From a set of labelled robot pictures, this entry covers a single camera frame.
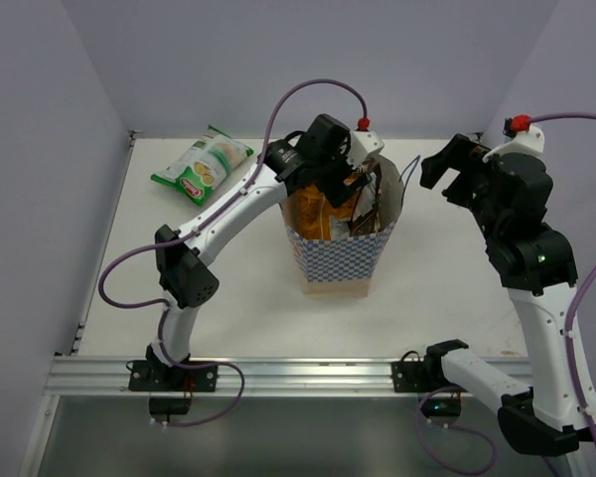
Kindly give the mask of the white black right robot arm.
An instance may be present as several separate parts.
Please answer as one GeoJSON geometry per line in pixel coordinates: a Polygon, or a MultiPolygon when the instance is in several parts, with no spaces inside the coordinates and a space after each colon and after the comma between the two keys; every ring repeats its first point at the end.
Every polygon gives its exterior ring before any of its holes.
{"type": "Polygon", "coordinates": [[[460,340],[428,347],[422,377],[434,390],[453,385],[481,401],[514,451],[555,457],[596,439],[596,392],[580,330],[568,319],[578,279],[572,247],[544,220],[553,181],[543,148],[541,133],[519,133],[494,149],[457,134],[423,159],[426,189],[448,170],[458,173],[442,194],[469,210],[483,235],[520,319],[532,382],[511,378],[460,340]]]}

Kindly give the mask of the green Chuba chips bag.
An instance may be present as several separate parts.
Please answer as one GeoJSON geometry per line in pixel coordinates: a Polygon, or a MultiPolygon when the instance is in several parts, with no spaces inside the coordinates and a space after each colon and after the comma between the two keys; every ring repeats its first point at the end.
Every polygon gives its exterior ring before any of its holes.
{"type": "Polygon", "coordinates": [[[202,206],[214,190],[247,158],[253,150],[209,125],[177,160],[153,173],[150,180],[170,187],[202,206]]]}

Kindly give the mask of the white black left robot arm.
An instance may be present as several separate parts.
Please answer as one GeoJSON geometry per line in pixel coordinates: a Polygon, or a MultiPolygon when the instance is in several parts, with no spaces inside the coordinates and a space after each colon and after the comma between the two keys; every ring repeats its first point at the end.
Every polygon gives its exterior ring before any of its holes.
{"type": "Polygon", "coordinates": [[[243,180],[201,216],[155,235],[164,312],[147,358],[151,377],[164,390],[179,388],[187,376],[190,338],[201,306],[218,291],[210,267],[222,249],[266,210],[297,191],[315,186],[339,208],[369,181],[349,177],[383,148],[373,131],[352,131],[328,114],[304,132],[270,142],[243,180]]]}

